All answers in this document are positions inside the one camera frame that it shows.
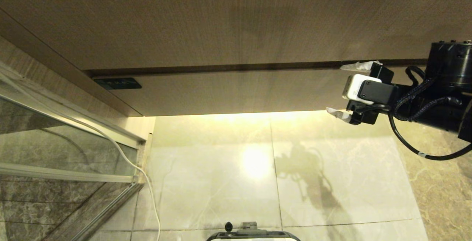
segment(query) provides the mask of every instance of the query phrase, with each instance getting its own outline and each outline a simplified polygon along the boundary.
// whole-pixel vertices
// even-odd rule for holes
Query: marble wall tile
[[[11,223],[59,224],[77,209],[75,203],[3,201],[4,220]]]
[[[206,241],[211,235],[224,232],[224,229],[215,230],[192,230],[192,231],[162,231],[160,240],[182,240],[182,241]],[[131,241],[156,241],[156,231],[135,231]]]
[[[39,177],[15,176],[0,174],[0,181],[23,181],[23,182],[60,182],[60,180],[44,179]]]
[[[131,231],[135,220],[137,200],[138,194],[135,194],[101,226],[99,231]]]
[[[284,227],[302,241],[428,241],[421,219],[371,224]]]
[[[89,241],[130,241],[131,231],[98,231]]]
[[[0,241],[8,241],[7,228],[4,221],[0,221]]]
[[[157,118],[148,166],[163,230],[280,226],[270,124],[263,115]],[[157,229],[144,187],[135,230]]]
[[[103,182],[0,182],[0,200],[81,203]]]
[[[135,161],[137,150],[120,146]],[[108,140],[68,125],[1,134],[0,158],[6,163],[61,170],[134,174],[123,164],[117,169],[120,154]]]
[[[64,123],[0,99],[0,134],[48,128]]]
[[[5,223],[7,241],[41,241],[55,226],[48,224]]]
[[[354,126],[325,111],[271,117],[284,228],[420,218],[384,120]]]
[[[0,221],[5,221],[5,214],[3,212],[3,202],[0,201]]]
[[[445,155],[466,145],[457,134],[409,122],[397,122],[405,139],[431,155]],[[472,240],[472,154],[449,161],[431,161],[399,141],[410,183],[430,241]]]
[[[128,183],[106,183],[101,187],[95,194],[93,194],[80,209],[76,209],[74,212],[69,214],[69,216],[61,223],[61,225],[48,236],[47,240],[69,240],[72,238],[78,231],[81,231],[83,227],[88,224],[89,221],[93,220],[97,212],[100,212],[104,209],[105,206],[110,204],[116,197],[123,193],[124,190],[129,189],[130,184]],[[128,191],[125,197],[131,197],[133,193],[136,193],[138,189],[141,188],[141,185],[135,185],[131,188],[131,191]]]
[[[123,152],[125,153],[126,157],[131,161],[136,163],[137,159],[137,150],[127,147],[121,146]],[[116,175],[133,175],[135,173],[134,167],[129,165],[123,157],[120,155],[117,157],[117,163],[115,165],[114,174]]]

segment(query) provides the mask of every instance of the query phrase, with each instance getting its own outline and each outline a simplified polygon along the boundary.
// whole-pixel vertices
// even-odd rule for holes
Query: tile grout line
[[[84,201],[81,202],[54,202],[54,201],[26,201],[26,200],[5,200],[0,199],[2,202],[22,202],[22,203],[41,203],[41,204],[82,204]]]
[[[284,230],[284,225],[282,223],[282,207],[280,206],[280,192],[278,191],[278,181],[277,181],[277,167],[275,164],[275,150],[274,150],[274,137],[272,133],[272,118],[269,117],[269,126],[270,126],[270,143],[272,144],[272,155],[274,157],[274,172],[275,172],[275,184],[277,186],[277,199],[278,199],[278,214],[280,216],[280,229]]]
[[[220,228],[215,228],[215,229],[212,229],[212,228],[207,228],[207,229],[167,229],[167,230],[162,230],[160,231],[161,233],[163,232],[170,232],[170,231],[207,231],[207,230],[211,230],[211,231],[224,231],[224,229],[220,229]],[[101,232],[125,232],[125,233],[128,233],[128,232],[158,232],[158,230],[156,229],[143,229],[143,230],[101,230]]]
[[[56,226],[56,225],[57,225],[57,224],[25,223],[24,221],[0,221],[0,223],[10,223],[10,224],[34,224],[34,225],[50,225],[50,226]]]
[[[136,205],[135,205],[135,211],[133,213],[133,224],[131,225],[131,234],[129,235],[129,241],[133,239],[133,232],[135,231],[136,213],[138,212],[138,201],[139,201],[140,193],[141,193],[141,190],[139,190],[136,193]]]
[[[390,220],[390,221],[367,221],[364,223],[351,223],[351,224],[319,224],[319,225],[300,225],[300,226],[287,226],[287,227],[303,228],[303,227],[324,227],[324,226],[339,226],[339,225],[380,224],[380,223],[393,223],[395,221],[413,221],[413,220],[421,220],[421,218],[399,219],[399,220]]]

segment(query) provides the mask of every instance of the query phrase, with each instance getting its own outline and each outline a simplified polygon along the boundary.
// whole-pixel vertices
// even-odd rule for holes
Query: wall
[[[421,152],[446,155],[467,142],[457,134],[398,122],[402,136]],[[397,141],[430,241],[472,240],[472,153],[449,161],[431,161]]]
[[[427,240],[385,116],[376,125],[325,111],[158,117],[147,166],[162,240],[205,241],[227,221],[303,241]],[[155,240],[150,207],[144,187],[92,240]]]
[[[40,241],[103,182],[0,175],[0,241]]]

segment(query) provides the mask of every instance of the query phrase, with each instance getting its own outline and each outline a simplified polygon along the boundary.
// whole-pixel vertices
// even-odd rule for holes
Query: glass panel
[[[121,145],[131,162],[137,150]],[[106,138],[0,98],[0,162],[131,176],[133,167]]]

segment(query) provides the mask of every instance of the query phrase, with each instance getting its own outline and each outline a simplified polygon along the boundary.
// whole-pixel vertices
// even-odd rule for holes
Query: robotic arm
[[[413,76],[418,74],[419,83]],[[352,111],[349,123],[375,124],[379,113],[387,114],[394,134],[415,154],[430,160],[450,160],[472,150],[472,144],[450,155],[433,156],[412,147],[398,132],[394,118],[417,122],[458,133],[472,142],[472,44],[435,42],[431,45],[426,72],[417,66],[406,68],[411,86],[391,83],[393,71],[373,63],[369,76],[349,76],[343,98]]]

